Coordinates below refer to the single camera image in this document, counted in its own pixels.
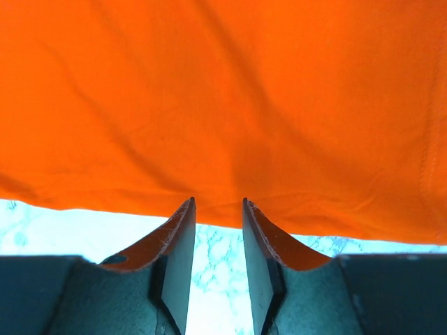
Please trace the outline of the orange t-shirt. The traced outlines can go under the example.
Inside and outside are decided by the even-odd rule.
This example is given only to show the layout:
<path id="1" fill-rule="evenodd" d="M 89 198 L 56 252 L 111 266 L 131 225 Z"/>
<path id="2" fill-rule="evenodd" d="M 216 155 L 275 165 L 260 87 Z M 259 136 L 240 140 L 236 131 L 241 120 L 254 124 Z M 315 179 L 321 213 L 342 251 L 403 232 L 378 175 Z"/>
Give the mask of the orange t-shirt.
<path id="1" fill-rule="evenodd" d="M 445 1 L 2 1 L 1 196 L 446 243 Z"/>

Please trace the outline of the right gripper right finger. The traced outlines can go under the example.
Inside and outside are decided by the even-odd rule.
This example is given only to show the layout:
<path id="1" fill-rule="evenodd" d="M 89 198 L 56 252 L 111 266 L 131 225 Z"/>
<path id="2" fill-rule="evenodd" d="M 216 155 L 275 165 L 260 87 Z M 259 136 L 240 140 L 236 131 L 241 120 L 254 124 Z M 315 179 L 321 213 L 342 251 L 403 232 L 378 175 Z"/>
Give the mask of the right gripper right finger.
<path id="1" fill-rule="evenodd" d="M 256 334 L 445 334 L 446 256 L 306 246 L 250 200 L 243 240 Z"/>

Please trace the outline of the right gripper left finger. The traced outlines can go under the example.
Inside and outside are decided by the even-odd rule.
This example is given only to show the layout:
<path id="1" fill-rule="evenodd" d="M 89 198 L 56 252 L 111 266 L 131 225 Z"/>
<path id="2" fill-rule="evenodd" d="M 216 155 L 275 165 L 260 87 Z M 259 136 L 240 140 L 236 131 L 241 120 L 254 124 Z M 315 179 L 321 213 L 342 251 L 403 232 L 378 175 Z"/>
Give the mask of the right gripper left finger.
<path id="1" fill-rule="evenodd" d="M 1 258 L 2 334 L 183 334 L 196 204 L 95 264 L 80 256 Z"/>

